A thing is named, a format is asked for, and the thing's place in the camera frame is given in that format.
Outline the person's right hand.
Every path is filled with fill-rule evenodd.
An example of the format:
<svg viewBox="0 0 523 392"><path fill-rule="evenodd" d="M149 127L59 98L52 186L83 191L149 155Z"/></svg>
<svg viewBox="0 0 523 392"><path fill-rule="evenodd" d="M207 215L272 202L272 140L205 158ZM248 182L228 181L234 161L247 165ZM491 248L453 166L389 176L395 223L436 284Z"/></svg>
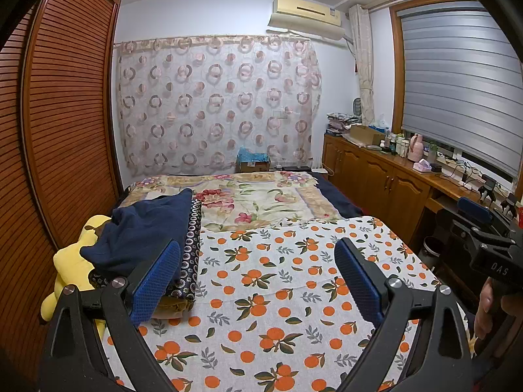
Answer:
<svg viewBox="0 0 523 392"><path fill-rule="evenodd" d="M490 315L490 310L493 308L493 305L493 280L488 278L481 290L479 307L474 319L474 333L479 339L483 340L492 330L493 320L492 316Z"/></svg>

